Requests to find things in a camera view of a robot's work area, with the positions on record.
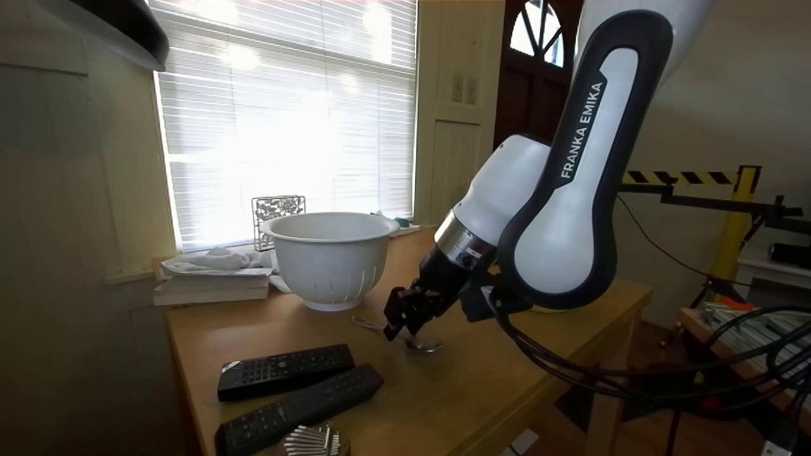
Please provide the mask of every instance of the remote control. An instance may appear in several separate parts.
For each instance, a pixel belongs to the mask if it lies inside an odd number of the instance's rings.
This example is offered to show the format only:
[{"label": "remote control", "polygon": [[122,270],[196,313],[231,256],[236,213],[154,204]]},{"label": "remote control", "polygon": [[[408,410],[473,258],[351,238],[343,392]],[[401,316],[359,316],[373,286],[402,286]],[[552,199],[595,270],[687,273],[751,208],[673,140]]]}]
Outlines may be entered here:
[{"label": "remote control", "polygon": [[223,365],[220,371],[217,398],[226,403],[273,395],[294,387],[306,387],[351,368],[354,360],[348,346],[236,360]]},{"label": "remote control", "polygon": [[280,401],[255,408],[236,420],[220,423],[215,433],[217,456],[255,453],[296,427],[313,427],[335,413],[373,398],[382,379],[369,365],[327,379]]}]

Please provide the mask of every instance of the white bowl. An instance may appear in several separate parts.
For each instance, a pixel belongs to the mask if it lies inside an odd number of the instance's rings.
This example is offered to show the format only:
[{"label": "white bowl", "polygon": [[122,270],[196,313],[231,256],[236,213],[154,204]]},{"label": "white bowl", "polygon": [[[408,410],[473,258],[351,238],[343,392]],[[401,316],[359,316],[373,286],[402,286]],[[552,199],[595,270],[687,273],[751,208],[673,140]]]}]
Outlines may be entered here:
[{"label": "white bowl", "polygon": [[279,273],[308,310],[351,310],[381,280],[396,224],[365,213],[277,218],[270,238]]}]

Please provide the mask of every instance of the wooden door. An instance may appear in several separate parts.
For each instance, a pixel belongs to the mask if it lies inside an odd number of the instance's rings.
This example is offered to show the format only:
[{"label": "wooden door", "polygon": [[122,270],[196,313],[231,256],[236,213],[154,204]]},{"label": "wooden door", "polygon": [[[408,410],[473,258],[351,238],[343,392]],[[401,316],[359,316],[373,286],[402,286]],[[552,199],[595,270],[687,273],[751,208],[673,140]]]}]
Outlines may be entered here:
[{"label": "wooden door", "polygon": [[493,145],[552,143],[573,75],[582,0],[506,0]]}]

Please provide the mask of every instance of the white window blinds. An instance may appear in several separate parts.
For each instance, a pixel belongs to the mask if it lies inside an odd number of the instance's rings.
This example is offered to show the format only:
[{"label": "white window blinds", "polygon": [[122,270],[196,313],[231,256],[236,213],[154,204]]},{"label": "white window blinds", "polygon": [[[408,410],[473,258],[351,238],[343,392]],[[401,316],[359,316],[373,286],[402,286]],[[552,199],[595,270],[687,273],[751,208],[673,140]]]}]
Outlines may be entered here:
[{"label": "white window blinds", "polygon": [[412,213],[412,0],[149,0],[179,248],[248,240],[250,199]]}]

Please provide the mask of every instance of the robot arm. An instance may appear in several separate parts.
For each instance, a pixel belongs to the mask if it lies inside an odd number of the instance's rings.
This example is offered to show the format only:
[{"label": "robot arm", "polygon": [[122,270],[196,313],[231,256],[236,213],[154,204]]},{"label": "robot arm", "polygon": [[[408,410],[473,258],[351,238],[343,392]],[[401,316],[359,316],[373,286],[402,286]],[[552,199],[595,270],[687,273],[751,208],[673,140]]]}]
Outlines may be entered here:
[{"label": "robot arm", "polygon": [[585,0],[577,63],[552,145],[509,137],[435,230],[410,290],[393,290],[386,335],[415,335],[493,262],[519,308],[573,310],[615,271],[614,199],[661,77],[711,0]]}]

